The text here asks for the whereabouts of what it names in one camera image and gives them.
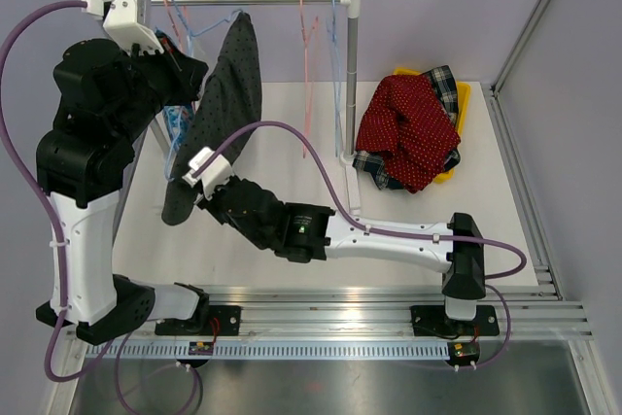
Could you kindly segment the pink hanger of white skirt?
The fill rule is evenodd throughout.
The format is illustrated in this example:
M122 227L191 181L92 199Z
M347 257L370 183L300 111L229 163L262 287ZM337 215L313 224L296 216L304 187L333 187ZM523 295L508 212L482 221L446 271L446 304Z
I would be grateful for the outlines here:
M187 8L183 8L183 14L179 17L177 14L173 14L171 2L169 0L163 0L164 8L170 21L171 28L174 36L177 39L178 47L181 52L185 52L188 55L193 53L192 39L188 29L182 24L182 19L186 20L185 13Z

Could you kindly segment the blue floral skirt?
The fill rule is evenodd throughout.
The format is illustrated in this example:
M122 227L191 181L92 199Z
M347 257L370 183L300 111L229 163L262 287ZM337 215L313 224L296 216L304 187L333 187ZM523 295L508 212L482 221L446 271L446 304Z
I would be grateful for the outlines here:
M193 121L194 108L191 103L165 106L163 109L163 118L172 151L178 152Z

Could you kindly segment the dark grey dotted skirt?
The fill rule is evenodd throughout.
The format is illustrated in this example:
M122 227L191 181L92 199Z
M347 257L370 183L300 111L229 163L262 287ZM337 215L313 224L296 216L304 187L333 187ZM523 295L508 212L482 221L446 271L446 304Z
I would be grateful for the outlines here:
M185 222L200 189L183 180L190 160L203 148L216 150L241 127L259 121L262 87L259 47L251 16L240 13L229 27L216 66L205 82L198 110L176 153L161 219L167 225Z

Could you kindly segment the blue hanger of plaid skirt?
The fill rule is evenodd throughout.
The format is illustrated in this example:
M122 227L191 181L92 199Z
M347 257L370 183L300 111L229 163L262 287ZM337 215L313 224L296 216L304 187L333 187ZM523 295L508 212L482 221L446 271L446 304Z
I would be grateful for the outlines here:
M329 41L329 60L333 92L333 119L334 119L334 155L339 157L343 146L343 130L341 123L341 59L336 27L337 1L330 0L330 18L326 20L326 30Z

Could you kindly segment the blue hanger of grey skirt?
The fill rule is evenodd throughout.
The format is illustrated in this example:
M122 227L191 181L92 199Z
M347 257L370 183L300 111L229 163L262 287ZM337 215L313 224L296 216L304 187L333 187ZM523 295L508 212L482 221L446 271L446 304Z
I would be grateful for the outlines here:
M219 17L213 17L211 21L195 21L190 15L190 6L182 6L180 0L169 0L171 2L173 14L177 14L179 17L183 14L183 8L187 8L185 13L186 20L182 19L182 24L188 29L193 45L193 53L191 56L197 57L201 54L199 40L206 34L215 31L216 29L231 24L239 14L244 10L240 8L229 9L225 14Z

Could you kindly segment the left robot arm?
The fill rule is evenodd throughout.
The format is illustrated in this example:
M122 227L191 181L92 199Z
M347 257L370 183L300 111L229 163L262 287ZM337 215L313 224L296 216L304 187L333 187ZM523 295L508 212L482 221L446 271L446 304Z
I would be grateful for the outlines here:
M36 310L50 326L73 325L100 345L140 328L156 308L156 286L112 270L114 219L134 143L166 106L197 99L205 62L163 33L160 48L124 51L109 39L69 47L54 67L60 91L52 130L36 151L37 182L52 207L52 298Z

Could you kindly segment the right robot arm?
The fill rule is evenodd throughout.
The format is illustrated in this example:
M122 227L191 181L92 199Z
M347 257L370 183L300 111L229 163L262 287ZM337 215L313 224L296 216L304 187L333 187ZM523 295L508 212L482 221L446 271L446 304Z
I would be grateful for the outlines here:
M327 206L291 203L235 175L201 185L200 208L230 225L260 250L295 263L380 259L414 264L442 277L443 326L463 333L485 295L481 232L466 213L447 223L373 225Z

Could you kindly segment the pink hanger of red skirt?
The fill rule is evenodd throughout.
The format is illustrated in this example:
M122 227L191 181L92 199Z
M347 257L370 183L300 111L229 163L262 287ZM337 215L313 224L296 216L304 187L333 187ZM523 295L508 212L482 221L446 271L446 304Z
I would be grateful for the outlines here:
M300 19L300 31L303 46L303 82L304 82L304 122L302 133L309 138L313 120L315 77L317 70L317 52L312 51L313 46L318 46L319 17L313 17L311 23L306 25L305 0L298 0Z

